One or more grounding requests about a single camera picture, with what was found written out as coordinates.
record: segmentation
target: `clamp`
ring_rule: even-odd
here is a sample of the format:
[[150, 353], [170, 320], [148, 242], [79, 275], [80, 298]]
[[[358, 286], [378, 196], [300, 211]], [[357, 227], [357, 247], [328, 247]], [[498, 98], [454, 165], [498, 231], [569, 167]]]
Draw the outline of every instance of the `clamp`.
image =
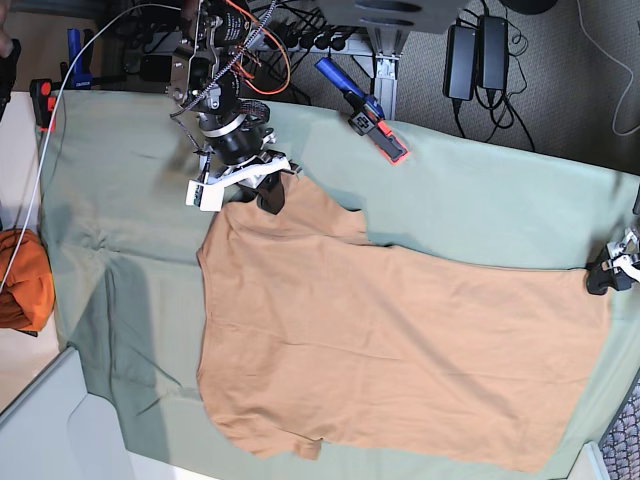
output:
[[2, 121], [7, 104], [11, 101], [11, 90], [16, 83], [18, 58], [20, 58], [21, 51], [20, 42], [14, 38], [11, 54], [7, 58], [0, 58], [0, 121]]
[[629, 290], [640, 282], [640, 234], [627, 228], [620, 242], [611, 242], [600, 252], [589, 268], [587, 291], [604, 295], [609, 288], [618, 292]]
[[385, 123], [384, 111], [373, 95], [365, 95], [353, 79], [329, 58], [320, 59], [316, 68], [342, 92], [353, 107], [349, 125], [358, 135], [367, 135], [391, 165], [398, 165], [407, 158], [409, 150]]

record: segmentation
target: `white floor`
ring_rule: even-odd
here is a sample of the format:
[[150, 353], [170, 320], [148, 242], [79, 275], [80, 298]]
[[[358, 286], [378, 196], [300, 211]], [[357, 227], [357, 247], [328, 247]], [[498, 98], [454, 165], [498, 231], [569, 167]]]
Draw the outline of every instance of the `white floor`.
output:
[[[0, 218], [7, 229], [24, 225], [37, 168], [35, 119], [26, 93], [29, 82], [34, 78], [59, 81], [60, 62], [68, 62], [67, 28], [95, 31], [95, 25], [85, 19], [11, 12], [4, 28], [22, 43], [15, 91], [0, 121]], [[92, 62], [94, 75], [100, 73], [100, 47], [97, 41]], [[35, 209], [29, 227], [36, 231], [37, 225]], [[0, 411], [57, 353], [53, 316], [38, 338], [0, 329]]]
[[[0, 218], [5, 229], [24, 225], [33, 191], [37, 146], [32, 110], [28, 93], [14, 93], [0, 122]], [[38, 209], [35, 208], [29, 227], [36, 231], [37, 224]], [[0, 329], [0, 410], [57, 354], [53, 318], [38, 338]]]

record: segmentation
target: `orange cable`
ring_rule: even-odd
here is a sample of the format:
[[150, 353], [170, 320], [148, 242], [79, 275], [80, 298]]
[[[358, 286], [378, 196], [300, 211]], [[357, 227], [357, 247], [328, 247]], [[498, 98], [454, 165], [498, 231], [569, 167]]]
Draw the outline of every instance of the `orange cable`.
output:
[[[230, 7], [235, 8], [236, 10], [238, 10], [243, 15], [249, 17], [254, 24], [260, 26], [260, 22], [258, 21], [258, 19], [256, 17], [254, 17], [251, 13], [247, 12], [242, 7], [239, 7], [238, 5], [233, 3], [231, 0], [225, 0], [225, 2]], [[277, 45], [278, 49], [280, 50], [280, 53], [282, 53], [282, 58], [284, 58], [284, 63], [287, 65], [287, 79], [286, 79], [286, 81], [284, 82], [284, 84], [280, 88], [278, 88], [277, 90], [272, 90], [272, 91], [268, 91], [268, 92], [264, 92], [264, 91], [260, 90], [255, 85], [253, 85], [249, 80], [245, 79], [245, 83], [254, 92], [260, 93], [262, 95], [276, 95], [278, 93], [284, 92], [287, 89], [287, 87], [289, 86], [289, 82], [291, 82], [291, 64], [289, 63], [289, 57], [287, 56], [287, 51], [282, 46], [282, 44], [276, 39], [276, 37], [273, 34], [271, 34], [271, 32], [269, 32], [266, 28], [264, 29], [264, 34], [267, 37], [269, 37], [273, 41], [273, 43], [275, 43]]]

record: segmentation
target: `gray carpet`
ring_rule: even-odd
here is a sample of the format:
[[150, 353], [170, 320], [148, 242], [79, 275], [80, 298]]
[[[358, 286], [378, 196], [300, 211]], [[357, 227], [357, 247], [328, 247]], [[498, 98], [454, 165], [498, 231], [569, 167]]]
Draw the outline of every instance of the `gray carpet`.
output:
[[[488, 0], [491, 13], [503, 16], [504, 7]], [[631, 0], [581, 0], [585, 25], [607, 51], [640, 75], [640, 3]], [[481, 12], [477, 0], [469, 4]], [[512, 97], [535, 141], [537, 151], [547, 155], [602, 165], [640, 174], [640, 132], [621, 138], [611, 131], [614, 109], [629, 74], [602, 55], [584, 36], [578, 23], [576, 0], [559, 0], [550, 11], [537, 16], [509, 12], [509, 19], [529, 39], [520, 57], [528, 89]], [[451, 101], [442, 95], [446, 34], [414, 32], [400, 62], [397, 120], [458, 135]], [[304, 79], [313, 104], [343, 112], [349, 106], [339, 92], [313, 67], [319, 55], [309, 55], [294, 76]], [[368, 77], [348, 57], [333, 58], [363, 87]], [[511, 61], [509, 90], [523, 85], [515, 61]], [[265, 82], [263, 88], [275, 83]], [[288, 92], [273, 98], [291, 102]], [[627, 131], [640, 123], [640, 91], [634, 84], [625, 99], [618, 129]], [[461, 122], [467, 136], [484, 141], [493, 128], [488, 112], [477, 102], [465, 103]], [[529, 142], [517, 123], [499, 130], [492, 143], [528, 150]]]

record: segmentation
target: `metal frame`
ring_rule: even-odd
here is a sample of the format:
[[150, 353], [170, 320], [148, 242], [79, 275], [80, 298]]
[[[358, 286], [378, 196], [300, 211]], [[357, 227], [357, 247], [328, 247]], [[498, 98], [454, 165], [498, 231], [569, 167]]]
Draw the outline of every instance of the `metal frame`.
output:
[[[332, 55], [351, 55], [371, 78], [371, 93], [378, 99], [387, 120], [396, 117], [398, 93], [398, 62], [402, 49], [409, 37], [406, 30], [370, 28], [367, 35], [354, 34], [347, 40], [344, 50], [332, 50]], [[258, 45], [258, 50], [273, 51], [266, 44]], [[304, 50], [300, 47], [289, 52]], [[311, 48], [311, 53], [326, 53], [326, 50]]]

